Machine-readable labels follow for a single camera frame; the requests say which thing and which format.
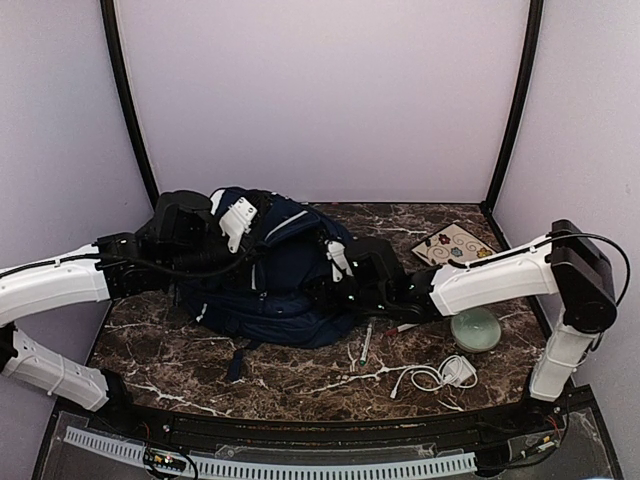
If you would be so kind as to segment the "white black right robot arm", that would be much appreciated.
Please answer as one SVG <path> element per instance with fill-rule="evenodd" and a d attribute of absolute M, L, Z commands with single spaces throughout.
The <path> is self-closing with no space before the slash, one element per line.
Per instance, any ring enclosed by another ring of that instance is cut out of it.
<path fill-rule="evenodd" d="M 611 262 L 599 243 L 618 246 L 562 219 L 547 234 L 519 247 L 408 274 L 387 240 L 331 242 L 331 273 L 310 283 L 309 294 L 323 309 L 417 324 L 506 300 L 559 295 L 560 318 L 529 376 L 529 396 L 510 413 L 511 426 L 530 434 L 547 420 L 547 402 L 560 397 L 583 356 L 615 323 L 627 293 L 615 288 Z"/>

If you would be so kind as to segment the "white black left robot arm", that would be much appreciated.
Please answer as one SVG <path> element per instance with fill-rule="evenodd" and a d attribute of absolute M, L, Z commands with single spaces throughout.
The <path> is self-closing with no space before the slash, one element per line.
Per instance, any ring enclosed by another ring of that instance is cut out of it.
<path fill-rule="evenodd" d="M 120 436 L 141 427 L 121 377 L 54 352 L 16 322 L 74 304 L 100 303 L 165 290 L 183 280 L 223 275 L 253 254 L 271 205 L 248 190 L 225 202 L 179 190 L 162 194 L 152 218 L 134 233 L 102 237 L 64 255 L 1 272 L 1 374 L 101 412 Z"/>

